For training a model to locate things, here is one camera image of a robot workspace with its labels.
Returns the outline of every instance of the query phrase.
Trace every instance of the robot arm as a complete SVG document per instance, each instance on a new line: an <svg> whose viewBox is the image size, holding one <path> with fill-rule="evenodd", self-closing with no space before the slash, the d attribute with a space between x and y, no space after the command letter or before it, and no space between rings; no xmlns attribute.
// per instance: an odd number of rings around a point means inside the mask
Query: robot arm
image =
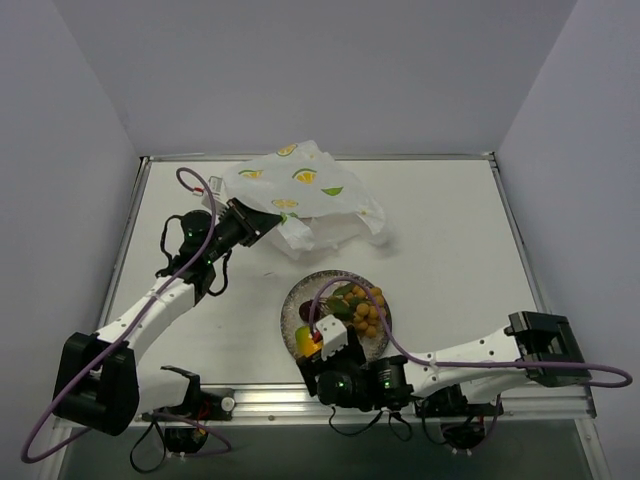
<svg viewBox="0 0 640 480"><path fill-rule="evenodd" d="M520 312L510 315L509 322L462 345L367 363L353 327L345 328L329 316L316 323L322 350L299 359L298 367L310 395L318 395L326 405L400 410L428 398L436 405L431 416L466 414L473 410L470 406L489 404L505 390L530 381L557 387L590 380L587 370L548 366L549 362L584 363L565 317ZM513 368L518 361L526 362L527 368ZM477 368L491 364L500 365Z"/></svg>
<svg viewBox="0 0 640 480"><path fill-rule="evenodd" d="M54 410L58 417L119 435L136 415L157 408L173 407L174 413L186 416L198 412L206 397L200 389L198 375L165 366L138 378L136 366L162 332L204 298L215 278L214 262L237 244L253 245L281 221L278 215L253 210L236 199L230 200L228 205L208 246L190 267L183 268L202 247L210 229L212 218L205 211L192 211L181 217L184 242L179 253L157 273L155 284L143 298L97 332L91 335L75 333L67 340L54 398L93 359L116 343L133 322L137 322L126 341L60 401ZM181 271L165 289L160 288ZM153 297L154 302L140 318L140 312ZM224 397L208 400L228 411L224 408Z"/></svg>

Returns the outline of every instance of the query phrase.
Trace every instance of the wire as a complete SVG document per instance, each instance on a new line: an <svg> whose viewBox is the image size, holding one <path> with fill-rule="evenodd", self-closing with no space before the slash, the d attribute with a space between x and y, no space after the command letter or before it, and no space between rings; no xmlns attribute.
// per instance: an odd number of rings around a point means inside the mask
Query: wire
<svg viewBox="0 0 640 480"><path fill-rule="evenodd" d="M444 446L444 445L449 445L452 448L456 448L459 449L460 447L456 444L456 439L455 439L455 432L456 430L460 430L461 428L467 427L469 426L469 424L473 421L473 419L475 418L474 415L470 415L469 417L467 417L467 419L459 424L459 425L450 425L447 427L444 427L441 429L442 432L442 436L444 437L444 441L437 441L434 440L431 435L429 435L429 432L427 430L427 425L425 422L425 405L426 403L429 401L428 398L424 398L422 399L422 403L421 403L421 407L420 407L420 417L421 417L421 421L422 421L422 431L424 432L425 437L427 438L427 440L429 440L429 442L433 443L434 445L437 446ZM476 448L478 448L480 445L482 445L483 443L486 443L486 441L492 436L493 432L495 431L496 425L498 423L498 417L500 415L500 408L502 407L502 397L500 395L498 395L496 397L496 408L494 410L493 413L493 418L491 420L491 425L489 425L489 428L486 430L485 436L484 438L480 441L480 443L478 443L475 447L471 447L471 448L465 448L464 450L475 450Z"/></svg>
<svg viewBox="0 0 640 480"><path fill-rule="evenodd" d="M229 274L227 273L227 265L229 264L229 259L231 258L231 252L232 250L229 250L229 252L227 252L227 254L222 259L222 288L220 288L220 290L218 290L217 292L212 292L211 289L207 290L207 293L212 297L222 295L229 286Z"/></svg>
<svg viewBox="0 0 640 480"><path fill-rule="evenodd" d="M213 229L215 227L215 219L216 219L216 207L215 207L215 201L214 201L214 198L213 198L213 192L209 188L209 185L207 184L207 181L204 178L202 178L197 172L195 172L194 170L192 170L190 168L187 168L187 167L180 167L180 168L178 168L176 170L176 178L178 179L178 182L180 183L180 185L185 187L187 190L192 192L193 191L193 187L189 186L182 179L182 173L189 173L190 175L195 177L196 180L198 180L198 182L200 182L202 184L202 186L204 187L204 190L207 193L207 196L209 198L209 203L211 204L211 209L213 211L212 216L211 216L211 225L209 225L209 231L207 232L207 236L206 236L204 242L202 243L202 245L200 246L198 251L193 255L193 257L191 257L189 259L189 261L187 261L187 263L185 263L182 266L182 268L180 268L176 273L174 273L171 277L169 277L169 279L165 283L163 283L160 286L160 288L158 288L158 290L156 291L156 295L154 295L154 296L149 298L149 301L147 303L145 303L145 305L140 309L140 312L138 312L138 314L135 316L135 318L133 319L131 324L124 330L124 332L122 332L122 334L115 340L115 342L113 342L111 345L109 345L107 348L105 348L102 351L102 353L100 353L93 360L91 360L82 370L80 370L80 372L78 372L78 374L75 377L73 377L69 381L69 383L60 391L60 393L58 393L58 395L56 395L56 397L49 404L49 406L45 409L45 411L40 416L40 418L36 421L36 424L33 427L33 429L27 435L27 438L26 438L26 440L25 440L25 442L24 442L24 444L22 446L22 449L20 450L20 459L24 463L36 463L36 462L39 462L41 460L44 460L45 458L49 457L50 455L53 455L58 450L64 448L65 446L67 446L68 444L73 442L74 440L77 440L79 437L81 437L82 435L84 435L85 433L87 433L90 430L89 428L85 428L85 429L81 430L80 432L72 435L68 439L60 442L58 445L55 445L54 447L51 447L49 450L46 450L45 452L43 452L43 453L41 453L39 455L36 455L34 457L29 455L29 448L31 447L31 444L33 443L34 439L36 438L36 436L38 435L38 433L42 429L43 425L45 424L45 422L47 421L49 416L58 407L58 405L60 405L60 402L62 402L64 397L66 397L67 394L69 392L71 392L71 390L73 390L78 385L78 383L80 383L89 374L89 372L91 370L93 370L96 366L100 365L105 358L107 358L116 349L118 349L120 347L122 342L124 342L125 339L131 334L131 332L134 331L137 328L138 323L140 323L142 321L142 319L147 314L149 309L155 303L155 301L158 298L158 296L160 294L162 294L162 292L164 292L169 287L169 285L171 285L189 267L191 267L191 265L193 265L193 263L198 258L200 258L200 256L204 253L205 249L209 245L209 242L211 241L211 238L213 237ZM188 419L181 419L180 421L184 421L186 423L189 423L189 421L187 421L187 420Z"/></svg>
<svg viewBox="0 0 640 480"><path fill-rule="evenodd" d="M313 298L313 302L311 302L311 309L309 313L309 328L311 333L314 332L315 327L315 311L320 302L320 297L324 293L324 291L329 288L331 285L337 282L351 282L355 285L358 285L360 288L364 290L369 300L372 302L376 311L378 312L378 317L382 322L382 326L389 338L389 341L392 343L396 349L407 358L407 360L416 363L418 365L423 365L426 367L452 367L452 368L554 368L554 369L565 369L565 370L593 370L605 373L614 373L623 377L623 380L618 382L585 382L583 385L588 385L591 387L603 387L603 388L622 388L628 385L631 385L633 382L633 377L628 372L616 368L610 367L608 365L600 365L597 363L579 363L579 362L524 362L524 361L513 361L513 362L432 362L428 360L423 360L418 358L407 350L405 350L402 345L398 343L393 334L391 333L391 329L389 328L389 324L387 323L386 316L384 310L380 308L380 305L375 301L374 296L371 294L371 290L369 287L364 285L362 282L355 280L351 277L336 277L329 282L327 282L316 296Z"/></svg>
<svg viewBox="0 0 640 480"><path fill-rule="evenodd" d="M382 418L382 410L380 410L375 417L373 417L373 420L371 420L369 423L367 423L364 427L362 427L360 430L356 430L355 432L342 432L340 430L338 430L336 428L336 426L333 424L333 418L336 416L336 408L335 407L331 407L331 410L333 410L333 413L331 414L331 416L329 417L329 426L331 427L331 429L336 432L339 433L340 435L342 435L343 437L357 437L358 435L362 435L364 432L366 432L367 430L369 430L371 427L373 427L376 423L378 423L378 421L380 420L380 418Z"/></svg>
<svg viewBox="0 0 640 480"><path fill-rule="evenodd" d="M424 433L424 436L427 437L427 440L429 440L431 443L433 443L434 445L438 445L438 446L443 446L446 445L448 442L445 440L444 442L438 442L437 440L434 440L431 435L429 435L429 431L427 430L427 422L426 422L426 409L425 406L427 404L427 402L429 401L429 398L423 398L422 399L422 403L420 405L420 420L422 423L422 431Z"/></svg>
<svg viewBox="0 0 640 480"><path fill-rule="evenodd" d="M164 228L162 229L162 234L160 235L160 251L164 254L165 257L167 257L167 262L169 265L171 265L171 260L173 260L173 256L167 252L167 249L165 248L165 243L167 241L167 230L169 229L169 222L171 220L179 220L182 218L182 215L171 215L169 218L167 218L167 220L164 222Z"/></svg>
<svg viewBox="0 0 640 480"><path fill-rule="evenodd" d="M160 462L155 467L152 467L152 468L149 468L149 469L143 469L143 468L138 467L138 465L136 465L136 462L133 459L133 452L135 452L135 450L138 447L138 445L140 445L142 443L142 441L145 438L147 438L147 435L149 435L149 433L151 433L151 430L153 430L154 427L156 429L156 432L158 433L158 436L160 437L160 440L162 441L162 448L163 448L162 458L160 459ZM167 444L164 441L164 434L162 433L162 429L160 428L160 425L158 425L158 421L154 418L153 420L151 420L151 423L149 424L149 428L147 428L145 430L145 432L142 434L142 436L138 439L138 441L135 443L135 445L131 448L131 451L129 452L129 463L131 464L133 469L138 473L153 473L153 472L157 471L162 466L162 464L164 463L164 460L166 458L167 458Z"/></svg>
<svg viewBox="0 0 640 480"><path fill-rule="evenodd" d="M187 457L207 457L207 456L211 456L211 455L223 455L225 453L229 453L232 450L231 447L231 442L229 441L229 439L227 439L227 437L225 437L224 435L222 435L222 433L218 432L217 430L208 427L200 422L197 422L195 420L192 420L190 418L186 418L186 417L181 417L179 415L173 415L172 413L166 413L166 412L153 412L153 416L156 418L162 418L164 420L169 420L172 422L183 422L186 424L191 425L192 427L195 427L199 430L204 430L205 432L207 432L209 435L217 438L218 440L220 440L222 443L224 443L225 448L220 448L220 449L216 449L216 450L209 450L206 452L198 452L198 453L191 453L191 454L187 454L185 456Z"/></svg>
<svg viewBox="0 0 640 480"><path fill-rule="evenodd" d="M391 424L391 419L397 420L400 423L403 423L404 425L406 425L407 427L407 435L406 436L402 436L398 433L398 431L393 427L393 425ZM391 432L393 432L393 434L396 436L396 438L398 440L400 440L401 442L408 442L409 440L411 440L413 438L413 428L411 427L411 424L409 422L407 422L404 418L402 418L402 415L400 414L400 412L389 412L389 428L391 429Z"/></svg>

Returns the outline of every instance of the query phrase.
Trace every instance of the plate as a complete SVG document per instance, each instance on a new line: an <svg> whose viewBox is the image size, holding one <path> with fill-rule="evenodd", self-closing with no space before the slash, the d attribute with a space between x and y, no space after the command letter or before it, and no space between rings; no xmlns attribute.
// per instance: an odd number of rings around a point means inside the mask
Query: plate
<svg viewBox="0 0 640 480"><path fill-rule="evenodd" d="M291 291L285 298L284 304L282 305L282 313L280 315L280 333L282 334L282 339L285 346L287 347L287 350L293 358L300 357L300 354L298 353L298 347L296 345L296 330L298 330L300 327L306 326L306 323L300 317L300 305L308 300L312 300L313 297L315 297L316 293L318 293L318 291L327 282L337 277L353 278L354 280L363 283L369 288L374 287L374 284L366 278L344 270L322 270L320 272L312 273L311 275L300 280L291 289ZM331 296L331 294L337 288L343 287L347 283L349 282L337 282L336 284L331 285L327 290L324 291L322 296L324 298ZM391 309L388 303L385 305L385 308L387 310L387 323L389 324L389 328L391 329ZM384 328L382 328L382 325L379 323L378 334L374 338L362 337L360 338L360 343L362 344L362 348L364 350L367 361L371 362L377 360L382 356L385 348L387 348L387 345L389 344L389 337L384 331Z"/></svg>

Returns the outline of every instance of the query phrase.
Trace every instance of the white plastic bag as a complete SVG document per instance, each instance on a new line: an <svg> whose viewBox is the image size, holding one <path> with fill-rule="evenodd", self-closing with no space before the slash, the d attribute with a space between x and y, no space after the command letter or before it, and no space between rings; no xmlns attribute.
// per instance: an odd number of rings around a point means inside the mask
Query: white plastic bag
<svg viewBox="0 0 640 480"><path fill-rule="evenodd" d="M268 238L292 258L337 248L356 235L377 245L387 239L382 207L355 174L313 141L234 166L222 179L229 198L282 216L277 234Z"/></svg>

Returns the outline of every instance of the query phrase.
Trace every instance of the white wall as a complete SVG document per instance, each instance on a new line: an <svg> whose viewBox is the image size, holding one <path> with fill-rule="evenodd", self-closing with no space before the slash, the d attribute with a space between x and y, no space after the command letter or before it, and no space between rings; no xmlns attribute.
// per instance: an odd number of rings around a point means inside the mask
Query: white wall
<svg viewBox="0 0 640 480"><path fill-rule="evenodd" d="M62 345L97 321L139 162L49 0L0 2L0 65L0 478L20 480Z"/></svg>
<svg viewBox="0 0 640 480"><path fill-rule="evenodd" d="M508 198L553 309L588 360L614 478L640 470L640 2L579 0L499 150Z"/></svg>
<svg viewBox="0 0 640 480"><path fill-rule="evenodd" d="M138 153L495 150L575 0L55 0Z"/></svg>

